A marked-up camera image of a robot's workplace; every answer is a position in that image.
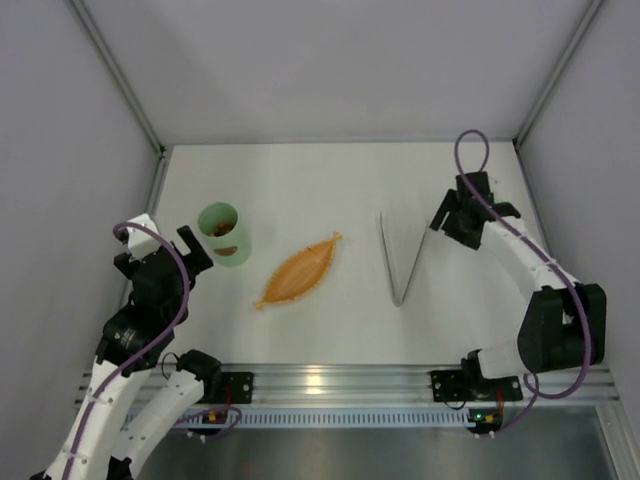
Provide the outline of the green cylindrical container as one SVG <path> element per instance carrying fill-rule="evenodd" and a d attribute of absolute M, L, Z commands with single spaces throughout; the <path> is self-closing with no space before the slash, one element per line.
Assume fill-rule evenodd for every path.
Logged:
<path fill-rule="evenodd" d="M 251 237 L 239 211 L 229 203 L 206 206 L 197 218 L 214 262 L 228 268 L 245 263 L 252 251 Z"/>

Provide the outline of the orange carrot food piece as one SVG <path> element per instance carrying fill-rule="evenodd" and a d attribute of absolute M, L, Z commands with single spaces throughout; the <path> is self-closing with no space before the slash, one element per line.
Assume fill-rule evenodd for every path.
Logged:
<path fill-rule="evenodd" d="M 212 231 L 209 233 L 209 236 L 213 238 L 225 236 L 232 232 L 235 226 L 235 223 L 220 222 L 212 229 Z"/>

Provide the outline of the metal tongs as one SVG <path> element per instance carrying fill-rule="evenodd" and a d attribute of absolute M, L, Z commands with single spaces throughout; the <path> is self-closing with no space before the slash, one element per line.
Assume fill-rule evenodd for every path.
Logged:
<path fill-rule="evenodd" d="M 400 308 L 414 283 L 429 222 L 413 223 L 410 218 L 397 218 L 390 212 L 380 212 L 378 228 L 391 300 L 395 307 Z"/>

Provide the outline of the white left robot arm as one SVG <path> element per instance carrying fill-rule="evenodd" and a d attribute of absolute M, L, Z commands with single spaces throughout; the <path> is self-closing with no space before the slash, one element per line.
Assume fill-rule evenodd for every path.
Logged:
<path fill-rule="evenodd" d="M 127 249 L 114 259 L 130 281 L 126 304 L 104 325 L 91 379 L 60 452 L 39 479 L 135 479 L 188 408 L 221 386 L 221 363 L 199 350 L 179 356 L 175 371 L 131 423 L 139 390 L 188 317 L 197 276 L 213 261 L 188 226 L 177 233 L 181 253 L 140 216 L 113 233 Z"/>

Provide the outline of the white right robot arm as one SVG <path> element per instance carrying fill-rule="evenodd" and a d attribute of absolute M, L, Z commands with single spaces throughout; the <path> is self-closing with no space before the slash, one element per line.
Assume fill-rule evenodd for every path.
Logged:
<path fill-rule="evenodd" d="M 535 241 L 520 212 L 497 202 L 484 171 L 459 174 L 447 191 L 430 229 L 474 251 L 492 255 L 527 302 L 513 339 L 470 352 L 461 370 L 471 387 L 523 376 L 526 388 L 539 394 L 532 380 L 543 373 L 571 368 L 579 373 L 565 390 L 542 393 L 563 399 L 582 385 L 591 366 L 605 354 L 607 297 L 604 289 L 569 274 Z"/>

